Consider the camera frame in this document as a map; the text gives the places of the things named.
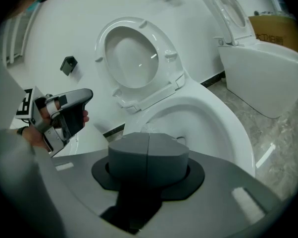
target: toilet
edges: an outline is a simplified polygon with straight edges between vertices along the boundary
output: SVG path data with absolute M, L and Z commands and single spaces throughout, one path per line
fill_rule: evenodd
M 203 0 L 222 31 L 215 37 L 227 88 L 266 117 L 277 118 L 298 99 L 298 53 L 256 39 L 237 0 Z
M 99 33 L 96 69 L 129 115 L 124 135 L 166 133 L 192 151 L 255 175 L 248 135 L 234 113 L 193 81 L 169 38 L 151 22 L 118 18 Z
M 82 130 L 76 133 L 70 142 L 53 158 L 69 155 L 90 153 L 106 149 L 108 141 L 96 127 L 87 122 Z

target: marble floor tile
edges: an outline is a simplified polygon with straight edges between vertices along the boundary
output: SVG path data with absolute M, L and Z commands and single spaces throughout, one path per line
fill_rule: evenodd
M 224 80 L 208 88 L 221 99 L 244 126 L 254 153 L 255 162 L 269 149 L 269 158 L 256 168 L 256 178 L 281 199 L 293 195 L 298 187 L 298 100 L 277 119 L 270 119 L 227 90 Z

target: hand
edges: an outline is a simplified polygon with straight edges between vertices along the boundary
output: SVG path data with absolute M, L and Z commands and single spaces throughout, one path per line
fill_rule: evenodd
M 55 101 L 55 106 L 59 110 L 60 109 L 60 103 L 59 101 Z M 41 117 L 43 118 L 44 122 L 47 124 L 50 124 L 50 115 L 47 111 L 47 108 L 44 107 L 39 110 Z M 88 117 L 88 112 L 86 110 L 83 111 L 83 126 L 85 126 L 85 123 L 90 120 Z M 39 146 L 42 148 L 45 148 L 47 151 L 49 151 L 48 146 L 46 145 L 44 141 L 44 136 L 41 134 L 37 129 L 31 124 L 29 127 L 25 128 L 22 131 L 22 136 L 32 145 L 32 146 Z

